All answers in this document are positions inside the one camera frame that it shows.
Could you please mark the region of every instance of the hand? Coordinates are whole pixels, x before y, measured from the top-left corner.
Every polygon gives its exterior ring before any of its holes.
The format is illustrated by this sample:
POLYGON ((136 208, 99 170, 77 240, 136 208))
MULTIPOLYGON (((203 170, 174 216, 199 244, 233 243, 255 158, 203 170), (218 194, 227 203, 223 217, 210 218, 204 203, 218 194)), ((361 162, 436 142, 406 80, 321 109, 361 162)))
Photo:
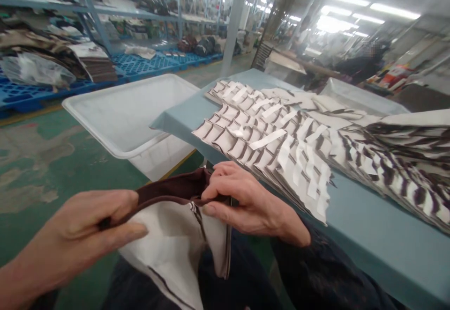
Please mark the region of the hand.
POLYGON ((20 307, 68 283, 102 256, 145 236, 139 223, 99 231, 137 206, 134 191, 91 191, 71 197, 13 261, 0 269, 0 308, 20 307))
POLYGON ((239 206, 229 207, 213 201, 203 207, 205 214, 228 223, 243 234, 277 236, 299 247, 311 243, 309 231, 296 212, 267 191, 249 172, 234 162, 221 162, 214 170, 202 199, 230 195, 239 201, 239 206))

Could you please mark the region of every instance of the yellow floor line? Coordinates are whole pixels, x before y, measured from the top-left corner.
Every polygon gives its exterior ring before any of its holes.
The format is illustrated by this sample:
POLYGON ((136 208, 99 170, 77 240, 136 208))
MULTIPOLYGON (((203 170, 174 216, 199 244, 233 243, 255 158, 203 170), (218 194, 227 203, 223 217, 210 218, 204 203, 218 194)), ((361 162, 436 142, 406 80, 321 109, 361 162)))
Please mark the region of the yellow floor line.
POLYGON ((191 153, 189 153, 187 156, 185 156, 185 157, 183 158, 183 160, 181 160, 181 161, 180 161, 178 164, 176 164, 170 171, 168 171, 166 174, 164 174, 160 180, 165 180, 165 179, 167 179, 168 177, 170 177, 170 175, 171 175, 172 173, 174 173, 174 172, 178 169, 178 167, 180 167, 182 164, 184 164, 184 162, 185 162, 187 159, 189 159, 189 157, 190 157, 191 155, 193 155, 193 154, 195 153, 195 151, 196 151, 196 149, 195 149, 194 151, 192 151, 191 153))
POLYGON ((21 121, 27 120, 27 119, 31 119, 31 118, 35 118, 35 117, 39 117, 42 115, 45 115, 47 113, 50 112, 55 112, 58 110, 62 109, 62 105, 61 104, 56 104, 56 105, 52 105, 52 106, 48 106, 46 108, 43 108, 39 111, 35 111, 35 112, 30 112, 30 113, 24 113, 24 114, 20 114, 17 116, 13 116, 10 118, 6 118, 6 119, 1 119, 0 120, 0 127, 6 126, 6 125, 10 125, 10 124, 14 124, 14 123, 19 123, 21 121))

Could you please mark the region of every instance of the wrist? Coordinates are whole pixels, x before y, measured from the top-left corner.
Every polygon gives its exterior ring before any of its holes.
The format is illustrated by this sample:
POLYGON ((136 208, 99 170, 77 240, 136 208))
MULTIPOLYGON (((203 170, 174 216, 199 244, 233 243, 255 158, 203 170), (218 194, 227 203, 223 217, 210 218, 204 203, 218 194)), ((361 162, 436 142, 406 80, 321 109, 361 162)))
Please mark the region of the wrist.
POLYGON ((38 277, 27 272, 18 258, 0 268, 0 285, 0 304, 6 309, 23 309, 46 292, 38 277))
POLYGON ((300 217, 290 206, 284 216, 284 222, 279 232, 279 239, 296 247, 308 247, 311 244, 311 234, 300 217))

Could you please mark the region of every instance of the table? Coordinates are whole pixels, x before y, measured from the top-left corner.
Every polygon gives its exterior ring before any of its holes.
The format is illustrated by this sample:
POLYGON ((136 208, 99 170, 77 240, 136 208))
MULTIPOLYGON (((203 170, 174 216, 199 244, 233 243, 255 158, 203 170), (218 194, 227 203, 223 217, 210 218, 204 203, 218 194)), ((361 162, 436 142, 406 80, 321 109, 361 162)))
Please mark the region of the table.
MULTIPOLYGON (((296 89, 256 69, 225 79, 258 90, 296 89)), ((215 84, 166 110, 151 124, 152 128, 190 143, 212 163, 226 158, 191 132, 219 109, 203 96, 215 84)), ((448 309, 450 237, 339 171, 333 173, 337 188, 328 187, 331 196, 328 227, 319 222, 315 225, 336 241, 360 269, 408 308, 448 309)))

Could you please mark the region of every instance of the pallet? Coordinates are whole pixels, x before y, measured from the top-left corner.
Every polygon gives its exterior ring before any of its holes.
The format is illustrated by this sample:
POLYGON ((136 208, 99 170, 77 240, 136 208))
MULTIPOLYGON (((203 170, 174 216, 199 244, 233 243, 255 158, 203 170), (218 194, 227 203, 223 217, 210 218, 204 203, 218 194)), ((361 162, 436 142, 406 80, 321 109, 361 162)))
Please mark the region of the pallet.
POLYGON ((0 69, 0 119, 9 117, 12 111, 29 113, 41 110, 44 107, 42 105, 43 101, 80 95, 165 73, 176 73, 180 70, 186 70, 189 66, 209 64, 222 58, 223 54, 201 57, 193 53, 187 53, 185 57, 169 57, 158 52, 154 58, 148 60, 136 55, 117 54, 112 57, 119 79, 117 82, 92 83, 89 80, 79 80, 70 86, 70 90, 59 89, 57 93, 54 93, 50 86, 39 87, 14 84, 9 81, 0 69))

